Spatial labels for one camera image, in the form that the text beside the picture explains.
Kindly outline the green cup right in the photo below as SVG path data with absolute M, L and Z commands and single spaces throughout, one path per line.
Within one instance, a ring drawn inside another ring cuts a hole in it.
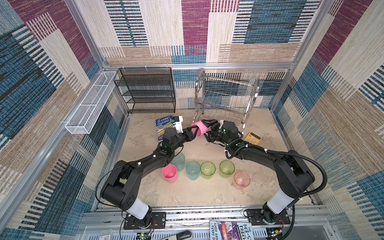
M 229 160 L 224 160 L 220 163 L 219 169 L 220 176 L 224 179 L 227 179 L 232 176 L 232 174 L 235 172 L 236 167 L 233 162 Z

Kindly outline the clear pink cup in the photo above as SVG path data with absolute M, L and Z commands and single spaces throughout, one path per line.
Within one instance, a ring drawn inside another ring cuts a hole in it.
M 251 178 L 246 172 L 237 171 L 234 175 L 234 181 L 238 187 L 246 188 L 250 185 Z

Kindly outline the silver metal dish rack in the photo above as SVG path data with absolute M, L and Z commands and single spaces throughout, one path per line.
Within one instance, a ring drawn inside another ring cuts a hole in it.
M 206 73 L 200 69 L 195 80 L 195 116 L 193 123 L 202 120 L 234 122 L 240 132 L 246 128 L 259 93 L 260 80 L 255 77 L 236 77 L 228 73 Z

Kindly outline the green cup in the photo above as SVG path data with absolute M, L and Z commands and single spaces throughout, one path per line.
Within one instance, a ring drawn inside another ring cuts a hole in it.
M 224 179 L 227 179 L 232 176 L 232 174 L 235 172 L 236 167 L 233 162 L 229 160 L 224 160 L 220 163 L 219 169 L 220 176 Z
M 216 172 L 216 166 L 210 161 L 205 161 L 201 164 L 201 174 L 202 177 L 206 180 L 209 180 L 213 177 Z

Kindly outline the blue treehouse book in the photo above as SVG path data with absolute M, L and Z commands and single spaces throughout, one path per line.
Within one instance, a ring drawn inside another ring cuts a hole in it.
M 156 123 L 158 141 L 161 142 L 163 140 L 163 134 L 165 133 L 165 129 L 174 127 L 173 116 L 157 119 L 155 123 Z

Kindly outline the teal cup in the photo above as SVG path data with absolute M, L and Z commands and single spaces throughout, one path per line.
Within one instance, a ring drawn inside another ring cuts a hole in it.
M 190 180 L 195 181 L 200 175 L 201 166 L 197 161 L 190 161 L 186 165 L 187 176 Z
M 171 164 L 177 168 L 178 172 L 181 172 L 185 168 L 185 156 L 183 153 L 178 153 L 173 158 Z

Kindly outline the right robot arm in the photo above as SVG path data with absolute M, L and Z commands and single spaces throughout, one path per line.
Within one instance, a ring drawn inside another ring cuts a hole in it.
M 269 150 L 243 140 L 235 123 L 202 120 L 199 134 L 210 143 L 225 148 L 226 158 L 247 160 L 273 170 L 279 188 L 262 208 L 264 222 L 273 224 L 286 208 L 292 208 L 299 199 L 323 190 L 328 182 L 325 169 L 315 160 L 290 150 Z

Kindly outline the pink cup front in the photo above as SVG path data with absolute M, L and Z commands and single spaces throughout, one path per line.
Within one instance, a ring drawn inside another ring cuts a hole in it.
M 162 169 L 162 176 L 168 183 L 175 183 L 178 178 L 177 167 L 172 164 L 167 165 Z

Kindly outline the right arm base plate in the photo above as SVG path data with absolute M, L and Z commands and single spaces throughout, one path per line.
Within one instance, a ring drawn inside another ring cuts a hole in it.
M 287 210 L 283 210 L 280 214 L 275 214 L 262 208 L 245 209 L 243 214 L 253 226 L 289 225 L 291 223 Z

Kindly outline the purple treehouse book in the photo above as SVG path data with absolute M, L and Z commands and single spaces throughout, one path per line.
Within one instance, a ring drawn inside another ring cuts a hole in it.
M 210 240 L 253 240 L 251 223 L 210 220 Z

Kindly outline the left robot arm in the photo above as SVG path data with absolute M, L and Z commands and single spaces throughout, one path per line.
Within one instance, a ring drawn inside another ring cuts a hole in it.
M 138 198 L 142 178 L 169 165 L 175 151 L 193 141 L 198 129 L 189 127 L 178 133 L 175 128 L 168 128 L 152 154 L 133 162 L 117 162 L 101 188 L 100 197 L 138 221 L 151 221 L 152 209 Z

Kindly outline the green cup left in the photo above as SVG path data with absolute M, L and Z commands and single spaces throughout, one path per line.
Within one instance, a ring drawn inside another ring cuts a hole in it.
M 210 161 L 205 161 L 201 164 L 201 174 L 202 177 L 206 180 L 209 180 L 213 177 L 216 172 L 216 166 Z

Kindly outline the black mesh shelf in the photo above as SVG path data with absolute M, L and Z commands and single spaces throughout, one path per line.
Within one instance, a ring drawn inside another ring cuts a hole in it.
M 173 72 L 169 67 L 120 68 L 115 85 L 130 114 L 176 111 Z

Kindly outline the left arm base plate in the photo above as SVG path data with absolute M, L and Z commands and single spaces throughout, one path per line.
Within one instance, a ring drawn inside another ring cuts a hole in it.
M 150 228 L 164 229 L 166 225 L 166 212 L 150 212 L 142 220 L 128 214 L 125 217 L 123 229 L 124 230 L 149 230 Z

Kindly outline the yellow calculator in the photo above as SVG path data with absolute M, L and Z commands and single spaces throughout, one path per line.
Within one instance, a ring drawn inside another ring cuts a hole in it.
M 249 132 L 249 134 L 245 136 L 244 141 L 251 143 L 253 145 L 259 145 L 262 139 L 263 139 L 262 137 L 255 134 L 254 132 Z

